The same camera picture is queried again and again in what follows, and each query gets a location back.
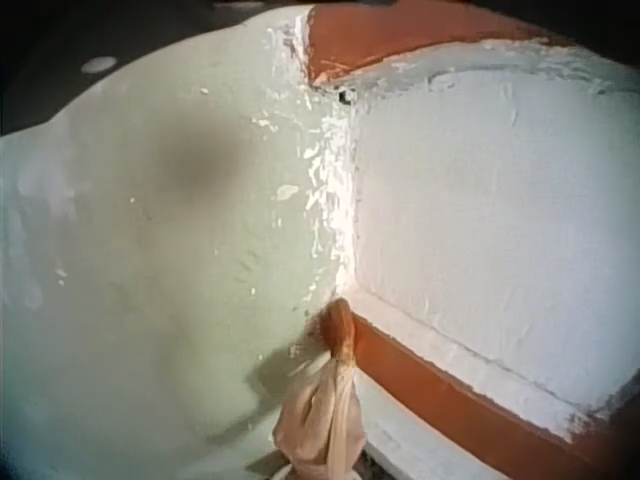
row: orange trim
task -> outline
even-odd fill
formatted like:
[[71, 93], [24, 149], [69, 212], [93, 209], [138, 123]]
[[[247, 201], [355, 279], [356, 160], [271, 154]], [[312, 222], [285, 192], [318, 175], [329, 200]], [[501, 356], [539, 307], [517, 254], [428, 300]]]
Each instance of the orange trim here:
[[606, 433], [569, 444], [476, 394], [354, 315], [359, 368], [402, 405], [514, 480], [607, 478]]
[[541, 28], [473, 5], [437, 0], [398, 0], [389, 7], [316, 5], [309, 18], [311, 83], [342, 77], [419, 48], [486, 39], [547, 38], [570, 45]]

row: beige cloth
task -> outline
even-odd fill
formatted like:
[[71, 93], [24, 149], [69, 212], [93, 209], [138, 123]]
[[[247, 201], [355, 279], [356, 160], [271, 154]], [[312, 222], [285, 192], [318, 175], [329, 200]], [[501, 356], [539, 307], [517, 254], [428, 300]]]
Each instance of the beige cloth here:
[[[350, 392], [341, 400], [340, 389], [344, 387], [339, 384], [345, 381], [350, 382]], [[344, 430], [335, 428], [335, 424], [332, 428], [334, 412], [345, 408], [346, 436], [337, 443], [344, 452], [344, 472], [342, 478], [330, 478], [326, 464], [331, 433]], [[353, 368], [331, 359], [314, 375], [294, 383], [282, 403], [273, 438], [293, 466], [288, 480], [343, 480], [366, 441], [360, 402], [353, 387]]]

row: orange painted edge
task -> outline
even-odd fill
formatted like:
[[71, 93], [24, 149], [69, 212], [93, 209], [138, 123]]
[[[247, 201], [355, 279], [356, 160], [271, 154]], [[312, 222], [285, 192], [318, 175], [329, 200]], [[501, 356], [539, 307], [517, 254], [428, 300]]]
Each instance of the orange painted edge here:
[[358, 367], [444, 436], [513, 480], [611, 478], [612, 441], [567, 443], [478, 395], [354, 314]]
[[573, 45], [542, 28], [455, 1], [398, 0], [379, 7], [321, 4], [311, 10], [308, 24], [311, 84], [444, 43], [546, 39], [549, 45]]

